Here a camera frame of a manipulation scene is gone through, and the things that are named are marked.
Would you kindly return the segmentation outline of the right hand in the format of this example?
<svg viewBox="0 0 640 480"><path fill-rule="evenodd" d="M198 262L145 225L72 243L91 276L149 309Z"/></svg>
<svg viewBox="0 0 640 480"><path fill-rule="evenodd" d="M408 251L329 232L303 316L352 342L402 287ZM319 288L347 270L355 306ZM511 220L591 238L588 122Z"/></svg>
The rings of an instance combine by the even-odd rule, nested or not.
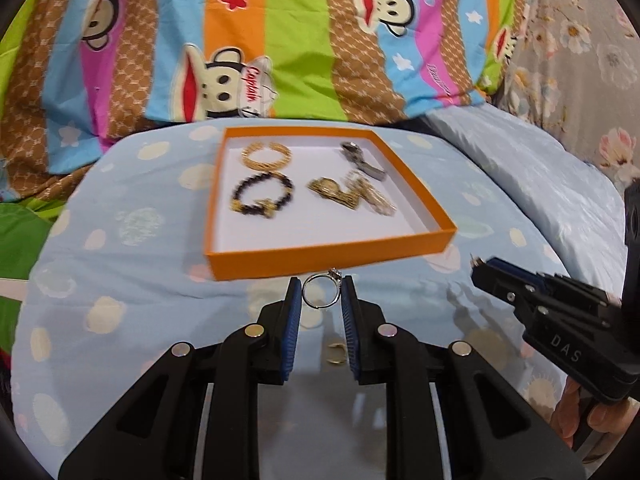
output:
<svg viewBox="0 0 640 480"><path fill-rule="evenodd" d="M569 447L574 446L578 428L585 422L591 431L601 435L586 456L587 463L605 458L616 447L634 421L639 402L626 399L616 404L596 403L592 408L582 404L582 386L567 377L562 396L551 415L550 426Z"/></svg>

